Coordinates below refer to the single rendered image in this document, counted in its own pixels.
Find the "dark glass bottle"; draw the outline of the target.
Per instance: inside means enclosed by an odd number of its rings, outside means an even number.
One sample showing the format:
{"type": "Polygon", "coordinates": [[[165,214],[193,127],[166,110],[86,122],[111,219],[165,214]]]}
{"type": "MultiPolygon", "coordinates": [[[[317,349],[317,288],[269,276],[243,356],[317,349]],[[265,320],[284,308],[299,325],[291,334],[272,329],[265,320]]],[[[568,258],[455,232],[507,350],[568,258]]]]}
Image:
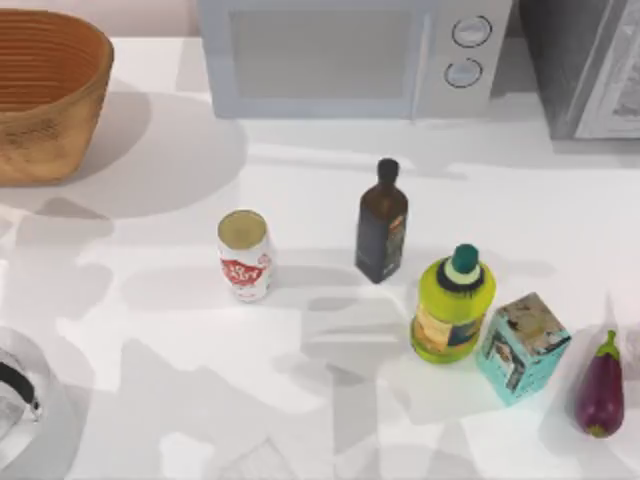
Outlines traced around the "dark glass bottle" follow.
{"type": "Polygon", "coordinates": [[[396,160],[379,160],[377,183],[360,199],[355,265],[374,284],[401,265],[409,202],[396,186],[399,171],[396,160]]]}

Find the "red and white can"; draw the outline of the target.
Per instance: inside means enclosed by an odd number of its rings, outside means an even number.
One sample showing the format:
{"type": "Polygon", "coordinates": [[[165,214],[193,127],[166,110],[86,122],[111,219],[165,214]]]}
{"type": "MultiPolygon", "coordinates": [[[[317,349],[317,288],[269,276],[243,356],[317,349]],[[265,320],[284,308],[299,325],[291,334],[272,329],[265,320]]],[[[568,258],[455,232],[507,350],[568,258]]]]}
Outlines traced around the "red and white can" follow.
{"type": "Polygon", "coordinates": [[[222,273],[235,297],[256,302],[269,292],[273,255],[266,220],[250,209],[226,214],[217,227],[222,273]]]}

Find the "green bottle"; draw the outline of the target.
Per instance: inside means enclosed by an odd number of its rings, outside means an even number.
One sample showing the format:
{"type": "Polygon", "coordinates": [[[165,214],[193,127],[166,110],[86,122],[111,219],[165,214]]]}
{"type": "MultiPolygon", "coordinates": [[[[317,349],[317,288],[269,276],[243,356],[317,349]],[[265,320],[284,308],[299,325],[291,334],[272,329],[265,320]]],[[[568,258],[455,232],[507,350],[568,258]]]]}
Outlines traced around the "green bottle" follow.
{"type": "Polygon", "coordinates": [[[494,300],[496,280],[478,249],[463,243],[422,274],[411,321],[411,345],[423,360],[449,364],[474,349],[494,300]]]}

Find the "pale microwave oven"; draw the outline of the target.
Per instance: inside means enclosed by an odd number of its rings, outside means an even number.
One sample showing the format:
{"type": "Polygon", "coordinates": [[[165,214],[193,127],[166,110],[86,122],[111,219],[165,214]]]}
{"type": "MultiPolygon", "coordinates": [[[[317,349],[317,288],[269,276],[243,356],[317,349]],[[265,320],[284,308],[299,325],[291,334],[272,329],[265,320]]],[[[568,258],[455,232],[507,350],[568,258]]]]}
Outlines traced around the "pale microwave oven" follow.
{"type": "Polygon", "coordinates": [[[488,103],[513,0],[426,0],[429,25],[422,37],[417,78],[416,114],[411,118],[446,119],[472,117],[488,103]],[[490,20],[493,33],[477,48],[461,48],[452,39],[458,20],[482,15],[490,20]],[[454,89],[444,80],[451,62],[473,58],[484,67],[480,81],[466,89],[454,89]]]}

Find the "microwave door with window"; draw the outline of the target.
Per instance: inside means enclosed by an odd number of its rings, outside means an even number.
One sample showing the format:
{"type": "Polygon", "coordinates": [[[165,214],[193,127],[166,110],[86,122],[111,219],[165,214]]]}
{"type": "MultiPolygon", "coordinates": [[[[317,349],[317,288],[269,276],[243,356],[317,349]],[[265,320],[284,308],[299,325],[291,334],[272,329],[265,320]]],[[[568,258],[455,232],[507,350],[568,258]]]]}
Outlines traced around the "microwave door with window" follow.
{"type": "Polygon", "coordinates": [[[411,118],[426,0],[198,0],[219,118],[411,118]]]}

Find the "round microwave knob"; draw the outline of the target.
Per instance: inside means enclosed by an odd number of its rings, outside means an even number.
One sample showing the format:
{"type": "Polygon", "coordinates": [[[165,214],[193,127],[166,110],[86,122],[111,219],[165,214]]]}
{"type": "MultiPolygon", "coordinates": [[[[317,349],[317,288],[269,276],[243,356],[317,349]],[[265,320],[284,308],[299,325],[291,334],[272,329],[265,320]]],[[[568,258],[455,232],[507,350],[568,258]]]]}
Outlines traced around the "round microwave knob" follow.
{"type": "Polygon", "coordinates": [[[452,39],[461,48],[477,48],[485,44],[493,33],[488,18],[477,15],[458,20],[452,28],[452,39]]]}
{"type": "Polygon", "coordinates": [[[484,67],[479,61],[465,58],[449,63],[444,70],[443,78],[454,89],[466,89],[477,84],[483,73],[484,67]]]}

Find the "teal carton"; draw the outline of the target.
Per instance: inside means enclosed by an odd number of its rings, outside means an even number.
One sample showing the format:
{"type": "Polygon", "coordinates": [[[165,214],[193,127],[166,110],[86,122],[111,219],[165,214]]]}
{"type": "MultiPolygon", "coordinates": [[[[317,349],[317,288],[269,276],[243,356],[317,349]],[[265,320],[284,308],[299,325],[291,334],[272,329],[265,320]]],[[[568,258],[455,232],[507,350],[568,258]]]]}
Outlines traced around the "teal carton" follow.
{"type": "Polygon", "coordinates": [[[571,334],[536,292],[499,307],[476,356],[497,396],[513,405],[542,390],[571,334]]]}

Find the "brown woven basket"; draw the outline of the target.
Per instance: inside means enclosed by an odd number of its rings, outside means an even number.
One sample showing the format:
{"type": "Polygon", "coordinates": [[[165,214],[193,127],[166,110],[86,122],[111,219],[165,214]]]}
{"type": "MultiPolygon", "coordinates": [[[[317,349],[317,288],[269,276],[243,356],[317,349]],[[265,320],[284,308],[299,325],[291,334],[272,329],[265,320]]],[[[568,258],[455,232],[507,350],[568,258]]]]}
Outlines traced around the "brown woven basket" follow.
{"type": "Polygon", "coordinates": [[[0,187],[57,183],[79,168],[113,62],[111,40],[83,19],[0,8],[0,187]]]}

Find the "purple eggplant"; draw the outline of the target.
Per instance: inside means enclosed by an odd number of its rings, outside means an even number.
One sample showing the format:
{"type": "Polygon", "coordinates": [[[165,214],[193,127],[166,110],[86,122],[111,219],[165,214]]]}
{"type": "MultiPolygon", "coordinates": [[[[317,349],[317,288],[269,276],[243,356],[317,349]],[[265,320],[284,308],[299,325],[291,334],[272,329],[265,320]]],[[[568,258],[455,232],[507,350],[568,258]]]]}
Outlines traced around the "purple eggplant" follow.
{"type": "Polygon", "coordinates": [[[624,415],[620,351],[616,345],[616,331],[609,330],[579,385],[574,417],[584,433],[594,438],[607,438],[620,429],[624,415]]]}

